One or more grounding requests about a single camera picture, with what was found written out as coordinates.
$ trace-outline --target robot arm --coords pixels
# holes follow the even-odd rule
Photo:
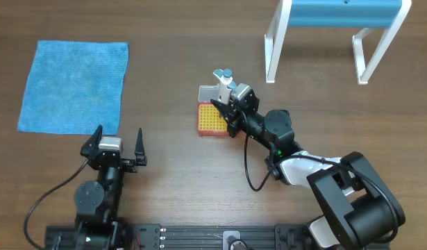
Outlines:
[[[404,211],[387,189],[369,161],[358,152],[342,158],[310,155],[294,140],[292,121],[286,110],[258,114],[259,99],[243,83],[230,91],[228,101],[211,102],[224,117],[228,134],[240,131],[268,148],[267,169],[286,185],[312,189],[324,216],[309,223],[309,232],[321,248],[341,244],[346,250],[358,250],[381,240],[405,222]],[[366,190],[349,202],[347,195]]]

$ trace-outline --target wooden table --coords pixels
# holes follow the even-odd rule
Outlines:
[[[44,192],[83,161],[86,135],[18,133],[26,77],[38,40],[127,41],[130,62],[119,137],[133,156],[144,130],[149,164],[128,174],[120,215],[166,225],[308,222],[321,214],[311,191],[270,180],[258,193],[244,177],[244,136],[199,137],[199,85],[231,68],[261,99],[260,112],[287,109],[310,153],[363,152],[405,210],[393,249],[427,249],[427,0],[408,19],[366,86],[357,85],[352,29],[292,28],[276,83],[265,84],[263,35],[277,1],[0,0],[0,249],[32,249],[22,224]],[[379,37],[367,37],[372,54]],[[249,145],[251,178],[267,150]],[[31,217],[43,245],[50,224],[72,224],[73,195],[97,173],[84,169]]]

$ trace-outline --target blue panel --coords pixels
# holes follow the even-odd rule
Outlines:
[[[293,0],[291,27],[390,27],[402,0]]]

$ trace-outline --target yellow grid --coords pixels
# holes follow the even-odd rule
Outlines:
[[[227,123],[211,103],[199,104],[198,129],[200,131],[227,131]]]

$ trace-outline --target white frame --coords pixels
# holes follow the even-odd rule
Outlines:
[[[378,43],[367,67],[365,65],[365,55],[363,54],[362,39],[372,32],[372,28],[364,28],[352,37],[353,54],[355,58],[355,68],[357,70],[358,84],[367,84],[369,78],[384,56],[387,48],[391,44],[395,35],[399,31],[403,21],[409,13],[412,0],[402,0],[401,8],[390,28],[383,31],[383,36]],[[283,48],[284,37],[289,23],[292,0],[280,0],[272,18],[269,28],[264,36],[265,39],[265,67],[266,83],[275,83],[276,70],[278,68],[281,49]]]

